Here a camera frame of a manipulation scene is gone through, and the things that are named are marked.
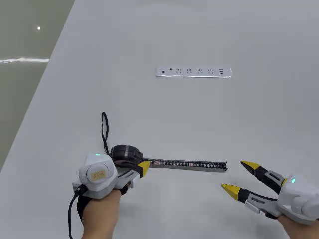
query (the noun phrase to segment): gray floor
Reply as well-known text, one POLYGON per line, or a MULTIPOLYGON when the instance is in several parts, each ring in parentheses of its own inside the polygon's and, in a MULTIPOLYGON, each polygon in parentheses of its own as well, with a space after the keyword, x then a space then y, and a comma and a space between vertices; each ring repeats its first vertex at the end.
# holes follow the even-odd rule
POLYGON ((46 67, 38 59, 50 58, 73 2, 0 2, 0 169, 46 67))

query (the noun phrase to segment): power strip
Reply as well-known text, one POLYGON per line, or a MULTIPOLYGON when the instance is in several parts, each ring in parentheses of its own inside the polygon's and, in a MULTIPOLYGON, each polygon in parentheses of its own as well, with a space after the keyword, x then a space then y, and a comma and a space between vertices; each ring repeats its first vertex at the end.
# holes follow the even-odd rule
POLYGON ((233 72, 224 67, 157 67, 157 77, 231 78, 233 72))

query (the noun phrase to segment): human hand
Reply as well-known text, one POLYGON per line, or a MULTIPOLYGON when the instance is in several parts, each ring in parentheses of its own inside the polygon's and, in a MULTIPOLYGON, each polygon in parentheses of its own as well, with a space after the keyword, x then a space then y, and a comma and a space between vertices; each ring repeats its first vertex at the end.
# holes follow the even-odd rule
POLYGON ((111 239, 118 221, 121 192, 113 190, 101 200, 91 200, 83 211, 83 239, 111 239))
POLYGON ((319 239, 319 221, 311 226, 302 225, 293 220, 280 216, 278 221, 283 225, 285 231, 291 239, 319 239))

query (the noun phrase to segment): table surface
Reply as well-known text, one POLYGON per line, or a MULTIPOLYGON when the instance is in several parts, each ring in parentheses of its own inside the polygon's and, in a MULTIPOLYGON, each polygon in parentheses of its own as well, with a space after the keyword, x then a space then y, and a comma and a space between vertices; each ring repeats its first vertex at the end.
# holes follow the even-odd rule
MULTIPOLYGON (((67 238, 71 182, 89 152, 227 160, 226 173, 150 169, 123 197, 114 238, 282 239, 236 203, 274 196, 239 163, 319 186, 317 1, 77 0, 0 174, 3 238, 67 238), (231 66, 233 78, 156 78, 156 66, 231 66)), ((75 208, 74 238, 82 226, 75 208)))

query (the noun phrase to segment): black cable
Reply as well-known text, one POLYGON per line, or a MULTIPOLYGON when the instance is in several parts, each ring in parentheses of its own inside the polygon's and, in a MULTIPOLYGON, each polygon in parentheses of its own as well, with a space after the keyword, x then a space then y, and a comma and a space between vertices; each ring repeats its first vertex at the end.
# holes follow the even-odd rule
POLYGON ((74 203, 74 200, 78 197, 78 195, 74 195, 71 202, 70 202, 70 205, 69 205, 69 211, 68 211, 68 224, 69 224, 69 237, 70 239, 73 239, 72 237, 72 232, 71 232, 71 210, 72 210, 72 205, 74 203))
POLYGON ((103 139, 103 143, 104 143, 104 150, 105 150, 107 155, 110 155, 108 144, 106 143, 106 140, 108 139, 108 136, 109 136, 109 120, 108 120, 108 117, 106 116, 105 112, 102 112, 102 129, 101 129, 101 132, 102 132, 102 139, 103 139), (103 131, 104 121, 105 121, 105 125, 106 125, 105 136, 104 136, 104 131, 103 131))
POLYGON ((71 232, 71 210, 72 210, 72 206, 73 206, 73 203, 74 203, 75 199, 78 196, 82 196, 86 191, 88 191, 88 188, 84 184, 81 184, 75 190, 74 196, 73 196, 73 198, 72 198, 72 200, 70 202, 69 210, 68 210, 68 225, 69 225, 69 237, 70 237, 70 239, 73 239, 72 232, 71 232))

